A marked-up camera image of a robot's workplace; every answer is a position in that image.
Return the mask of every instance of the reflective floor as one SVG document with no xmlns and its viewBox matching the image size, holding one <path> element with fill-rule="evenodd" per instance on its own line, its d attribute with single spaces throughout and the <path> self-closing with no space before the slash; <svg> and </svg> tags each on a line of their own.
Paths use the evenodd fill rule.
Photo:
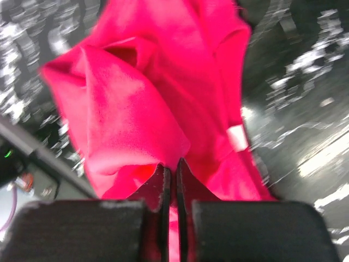
<svg viewBox="0 0 349 262">
<path fill-rule="evenodd" d="M 33 7 L 27 13 L 17 3 L 9 4 L 11 0 L 0 2 L 4 20 L 0 57 L 12 59 L 5 59 L 9 66 L 1 64 L 2 70 L 20 69 L 0 78 L 7 88 L 13 84 L 18 96 L 1 108 L 19 121 L 21 101 L 30 100 L 20 114 L 21 123 L 30 127 L 39 123 L 31 127 L 38 130 L 36 135 L 82 175 L 83 159 L 69 146 L 67 127 L 50 113 L 48 89 L 34 72 L 88 33 L 99 1 L 23 0 L 41 3 L 40 9 Z M 277 197 L 310 203 L 323 214 L 333 242 L 348 262 L 349 1 L 239 2 L 254 28 L 245 59 L 242 112 L 257 165 Z M 38 21 L 29 26 L 16 20 L 38 11 Z M 7 45 L 6 39 L 13 39 L 21 51 Z M 26 41 L 35 48 L 25 49 Z M 58 196 L 71 196 L 70 191 L 62 189 Z"/>
<path fill-rule="evenodd" d="M 270 190 L 282 199 L 314 205 L 345 258 L 349 2 L 294 0 L 291 13 L 294 24 L 285 21 L 291 29 L 281 21 L 248 50 L 243 115 Z M 296 40 L 289 39 L 289 32 Z"/>
</svg>

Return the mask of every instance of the fabric tag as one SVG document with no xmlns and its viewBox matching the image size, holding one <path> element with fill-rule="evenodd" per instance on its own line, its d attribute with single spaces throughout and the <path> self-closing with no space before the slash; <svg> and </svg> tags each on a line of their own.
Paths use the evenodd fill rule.
<svg viewBox="0 0 349 262">
<path fill-rule="evenodd" d="M 230 144 L 233 146 L 236 152 L 243 151 L 248 148 L 244 127 L 242 124 L 228 128 L 227 134 Z"/>
</svg>

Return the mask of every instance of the cable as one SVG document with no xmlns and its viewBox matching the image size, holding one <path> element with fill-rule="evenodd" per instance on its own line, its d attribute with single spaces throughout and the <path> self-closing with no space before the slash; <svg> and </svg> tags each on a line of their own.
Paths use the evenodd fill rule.
<svg viewBox="0 0 349 262">
<path fill-rule="evenodd" d="M 0 232 L 6 230 L 9 225 L 12 222 L 13 217 L 15 216 L 15 212 L 17 209 L 17 187 L 13 186 L 12 187 L 12 208 L 11 208 L 11 212 L 10 215 L 7 219 L 7 221 L 5 222 L 5 224 L 3 224 L 3 226 L 0 228 Z"/>
</svg>

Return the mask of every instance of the pink fabric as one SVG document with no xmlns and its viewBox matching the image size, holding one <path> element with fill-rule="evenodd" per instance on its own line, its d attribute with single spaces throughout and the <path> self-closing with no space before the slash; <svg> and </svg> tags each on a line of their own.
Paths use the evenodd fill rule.
<svg viewBox="0 0 349 262">
<path fill-rule="evenodd" d="M 220 199 L 272 199 L 226 134 L 242 124 L 249 36 L 231 0 L 110 0 L 92 34 L 41 69 L 98 196 L 127 198 L 185 157 Z M 175 204 L 170 216 L 177 261 Z"/>
</svg>

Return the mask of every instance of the led light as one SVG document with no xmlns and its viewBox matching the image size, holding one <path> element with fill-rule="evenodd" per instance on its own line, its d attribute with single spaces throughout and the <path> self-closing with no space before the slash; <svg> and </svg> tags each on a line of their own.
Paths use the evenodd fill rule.
<svg viewBox="0 0 349 262">
<path fill-rule="evenodd" d="M 12 150 L 10 150 L 9 152 L 6 153 L 5 158 L 10 157 L 11 155 L 12 155 Z"/>
</svg>

